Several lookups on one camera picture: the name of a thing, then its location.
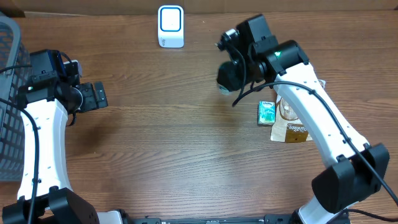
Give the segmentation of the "green lidded jar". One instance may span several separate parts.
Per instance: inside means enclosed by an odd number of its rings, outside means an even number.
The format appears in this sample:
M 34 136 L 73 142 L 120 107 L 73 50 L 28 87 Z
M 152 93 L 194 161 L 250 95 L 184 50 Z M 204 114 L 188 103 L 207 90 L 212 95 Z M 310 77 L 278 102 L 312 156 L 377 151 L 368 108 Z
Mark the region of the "green lidded jar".
M 217 87 L 218 87 L 218 91 L 222 94 L 222 95 L 230 95 L 232 94 L 232 91 L 228 90 L 225 86 L 217 83 Z

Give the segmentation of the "teal white small packet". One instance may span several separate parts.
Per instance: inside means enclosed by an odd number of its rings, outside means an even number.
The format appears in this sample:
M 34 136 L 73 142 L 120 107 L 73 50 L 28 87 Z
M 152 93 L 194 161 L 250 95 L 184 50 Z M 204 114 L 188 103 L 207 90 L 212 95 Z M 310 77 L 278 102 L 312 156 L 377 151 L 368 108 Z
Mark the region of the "teal white small packet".
M 260 101 L 257 111 L 257 123 L 259 125 L 273 125 L 275 123 L 275 103 Z

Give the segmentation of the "brown white snack pouch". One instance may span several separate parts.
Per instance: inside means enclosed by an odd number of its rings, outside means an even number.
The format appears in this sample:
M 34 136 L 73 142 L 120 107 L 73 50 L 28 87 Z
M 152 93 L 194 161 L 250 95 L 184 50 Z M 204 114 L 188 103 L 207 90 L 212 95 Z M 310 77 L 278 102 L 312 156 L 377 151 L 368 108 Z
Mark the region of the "brown white snack pouch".
M 312 140 L 292 107 L 280 95 L 277 95 L 271 141 L 298 143 Z

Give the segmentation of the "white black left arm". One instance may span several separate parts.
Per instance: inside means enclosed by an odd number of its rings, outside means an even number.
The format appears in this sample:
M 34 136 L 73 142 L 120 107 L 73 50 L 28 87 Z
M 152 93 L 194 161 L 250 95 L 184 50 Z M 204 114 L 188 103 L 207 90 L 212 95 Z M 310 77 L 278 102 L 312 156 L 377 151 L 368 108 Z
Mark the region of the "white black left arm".
M 102 83 L 81 83 L 77 60 L 36 62 L 33 69 L 16 105 L 24 125 L 23 177 L 17 202 L 2 210 L 3 223 L 128 223 L 122 210 L 97 212 L 67 174 L 68 116 L 107 107 Z

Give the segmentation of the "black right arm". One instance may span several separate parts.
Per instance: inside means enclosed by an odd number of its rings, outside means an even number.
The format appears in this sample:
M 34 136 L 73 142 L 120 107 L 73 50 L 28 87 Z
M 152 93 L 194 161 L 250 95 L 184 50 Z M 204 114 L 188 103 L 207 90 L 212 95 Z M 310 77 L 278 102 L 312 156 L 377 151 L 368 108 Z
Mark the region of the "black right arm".
M 354 205 L 386 189 L 389 152 L 371 145 L 324 91 L 307 54 L 294 40 L 279 43 L 259 14 L 221 35 L 229 54 L 218 70 L 221 91 L 272 88 L 294 110 L 317 145 L 325 170 L 312 180 L 313 198 L 288 215 L 266 215 L 266 223 L 348 223 Z

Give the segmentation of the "white barcode scanner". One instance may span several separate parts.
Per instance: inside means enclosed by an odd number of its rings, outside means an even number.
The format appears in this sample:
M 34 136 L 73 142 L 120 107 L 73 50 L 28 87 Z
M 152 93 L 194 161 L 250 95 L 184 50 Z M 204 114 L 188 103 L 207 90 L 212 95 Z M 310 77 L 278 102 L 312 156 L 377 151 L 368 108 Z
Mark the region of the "white barcode scanner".
M 184 46 L 184 10 L 178 5 L 163 5 L 158 9 L 158 41 L 163 48 Z

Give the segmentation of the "brown cardboard backboard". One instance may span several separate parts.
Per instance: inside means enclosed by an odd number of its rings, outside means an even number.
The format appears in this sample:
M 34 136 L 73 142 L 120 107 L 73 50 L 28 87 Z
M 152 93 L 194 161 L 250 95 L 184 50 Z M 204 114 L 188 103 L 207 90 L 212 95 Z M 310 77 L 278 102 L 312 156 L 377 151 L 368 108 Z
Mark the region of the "brown cardboard backboard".
M 166 4 L 194 14 L 397 9 L 397 0 L 1 0 L 1 11 L 16 17 L 25 12 L 134 15 L 156 14 Z

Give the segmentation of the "dark grey plastic basket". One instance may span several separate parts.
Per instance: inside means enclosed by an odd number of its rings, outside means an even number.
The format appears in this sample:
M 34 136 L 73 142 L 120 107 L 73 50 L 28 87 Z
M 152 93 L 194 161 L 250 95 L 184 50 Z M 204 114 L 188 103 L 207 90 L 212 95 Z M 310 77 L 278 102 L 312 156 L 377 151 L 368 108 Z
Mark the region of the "dark grey plastic basket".
M 30 64 L 29 52 L 21 42 L 21 30 L 11 18 L 1 16 L 1 69 Z M 16 104 L 18 88 L 25 85 L 31 68 L 1 72 L 1 99 Z M 1 181 L 18 182 L 24 168 L 24 126 L 19 110 L 1 103 Z

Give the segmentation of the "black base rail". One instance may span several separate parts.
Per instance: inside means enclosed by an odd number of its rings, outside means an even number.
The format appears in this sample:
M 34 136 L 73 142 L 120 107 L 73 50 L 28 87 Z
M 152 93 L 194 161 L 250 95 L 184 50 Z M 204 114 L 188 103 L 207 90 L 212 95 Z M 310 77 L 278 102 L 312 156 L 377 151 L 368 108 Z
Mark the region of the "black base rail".
M 264 217 L 236 217 L 236 218 L 188 218 L 168 219 L 160 218 L 132 218 L 133 224 L 294 224 L 300 223 L 295 215 L 279 214 Z

